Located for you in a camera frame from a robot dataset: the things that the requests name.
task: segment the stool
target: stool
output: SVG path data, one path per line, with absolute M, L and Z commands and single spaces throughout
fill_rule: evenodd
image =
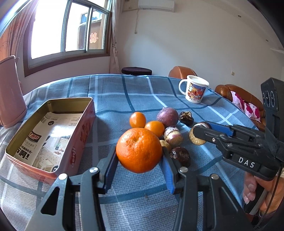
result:
M 141 67 L 124 67 L 121 72 L 126 75 L 152 75 L 152 70 Z

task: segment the red window decoration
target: red window decoration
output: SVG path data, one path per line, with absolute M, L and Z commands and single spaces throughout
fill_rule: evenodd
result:
M 97 37 L 97 33 L 91 33 L 90 35 L 90 43 L 95 43 L 99 38 Z

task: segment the mug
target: mug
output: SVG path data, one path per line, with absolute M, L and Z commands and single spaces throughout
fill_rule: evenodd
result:
M 182 91 L 180 86 L 183 82 L 187 82 L 186 91 Z M 209 86 L 209 83 L 198 76 L 188 75 L 186 79 L 183 79 L 178 84 L 179 91 L 185 95 L 185 98 L 194 103 L 198 104 L 201 102 L 206 88 Z

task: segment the window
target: window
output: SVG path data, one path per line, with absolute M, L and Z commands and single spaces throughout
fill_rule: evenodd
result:
M 111 0 L 39 0 L 24 38 L 24 70 L 109 55 Z

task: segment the pink floral cushion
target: pink floral cushion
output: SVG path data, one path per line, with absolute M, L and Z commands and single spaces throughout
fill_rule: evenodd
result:
M 243 99 L 234 91 L 231 91 L 231 94 L 233 96 L 233 104 L 235 104 L 237 108 L 245 113 L 250 119 L 255 119 L 260 122 L 259 110 L 255 105 L 244 102 Z

